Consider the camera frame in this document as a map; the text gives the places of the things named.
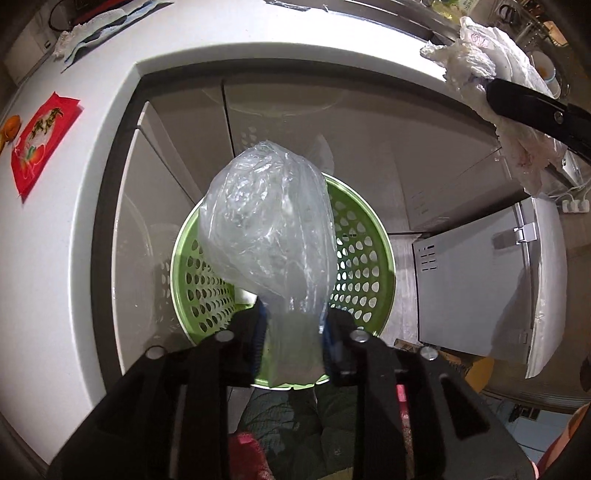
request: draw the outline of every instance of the crumpled plastic bag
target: crumpled plastic bag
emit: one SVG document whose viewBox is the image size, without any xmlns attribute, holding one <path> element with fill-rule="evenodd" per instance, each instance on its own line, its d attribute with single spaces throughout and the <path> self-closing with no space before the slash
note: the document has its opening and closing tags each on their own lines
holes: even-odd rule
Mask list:
<svg viewBox="0 0 591 480">
<path fill-rule="evenodd" d="M 213 179 L 199 210 L 199 240 L 216 274 L 267 309 L 271 386 L 317 381 L 324 373 L 319 330 L 337 272 L 322 173 L 260 142 Z"/>
<path fill-rule="evenodd" d="M 498 28 L 483 27 L 469 17 L 460 19 L 460 39 L 450 47 L 431 42 L 421 55 L 446 69 L 447 84 L 484 120 L 496 126 L 511 174 L 525 191 L 537 196 L 541 171 L 549 163 L 562 167 L 566 146 L 519 122 L 497 115 L 486 101 L 486 83 L 500 78 L 552 97 L 550 89 L 527 55 Z"/>
</svg>

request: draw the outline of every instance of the white cloth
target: white cloth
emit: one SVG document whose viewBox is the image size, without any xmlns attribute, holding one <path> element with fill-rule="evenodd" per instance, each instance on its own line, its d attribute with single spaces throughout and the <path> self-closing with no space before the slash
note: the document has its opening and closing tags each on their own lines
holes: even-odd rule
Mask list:
<svg viewBox="0 0 591 480">
<path fill-rule="evenodd" d="M 533 128 L 497 115 L 486 101 L 486 83 L 495 78 L 552 97 L 527 55 L 505 32 L 483 27 L 469 17 L 460 19 L 460 39 L 453 45 L 435 46 L 429 42 L 421 55 L 444 67 L 447 84 L 478 115 L 496 126 L 511 174 L 527 193 L 537 196 L 542 187 L 542 169 L 549 163 L 561 168 L 566 147 Z"/>
</svg>

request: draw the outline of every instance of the open cabinet door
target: open cabinet door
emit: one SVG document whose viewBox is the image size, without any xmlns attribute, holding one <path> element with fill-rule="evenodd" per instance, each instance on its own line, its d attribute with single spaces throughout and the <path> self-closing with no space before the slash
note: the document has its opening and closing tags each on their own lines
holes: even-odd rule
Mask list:
<svg viewBox="0 0 591 480">
<path fill-rule="evenodd" d="M 528 243 L 518 244 L 515 232 L 523 226 L 517 204 L 413 245 L 419 340 L 499 360 L 527 361 L 532 259 Z"/>
</svg>

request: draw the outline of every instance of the white countertop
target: white countertop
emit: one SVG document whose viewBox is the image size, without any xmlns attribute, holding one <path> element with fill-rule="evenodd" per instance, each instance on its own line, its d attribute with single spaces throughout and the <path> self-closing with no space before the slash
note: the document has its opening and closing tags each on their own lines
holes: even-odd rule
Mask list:
<svg viewBox="0 0 591 480">
<path fill-rule="evenodd" d="M 0 156 L 0 411 L 49 462 L 102 398 L 90 305 L 96 203 L 115 131 L 141 76 L 204 61 L 281 58 L 385 73 L 448 95 L 423 42 L 264 0 L 176 0 L 60 73 L 49 60 L 9 112 L 26 124 L 52 92 L 84 111 L 23 203 Z"/>
</svg>

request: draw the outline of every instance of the orange fruit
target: orange fruit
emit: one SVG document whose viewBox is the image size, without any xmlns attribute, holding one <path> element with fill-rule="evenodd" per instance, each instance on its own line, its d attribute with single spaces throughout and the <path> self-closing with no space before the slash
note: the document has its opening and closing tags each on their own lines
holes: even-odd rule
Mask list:
<svg viewBox="0 0 591 480">
<path fill-rule="evenodd" d="M 2 132 L 4 133 L 4 137 L 7 141 L 11 142 L 17 137 L 18 131 L 21 129 L 21 117 L 18 115 L 13 115 L 6 123 L 4 123 L 4 127 L 2 127 Z"/>
</svg>

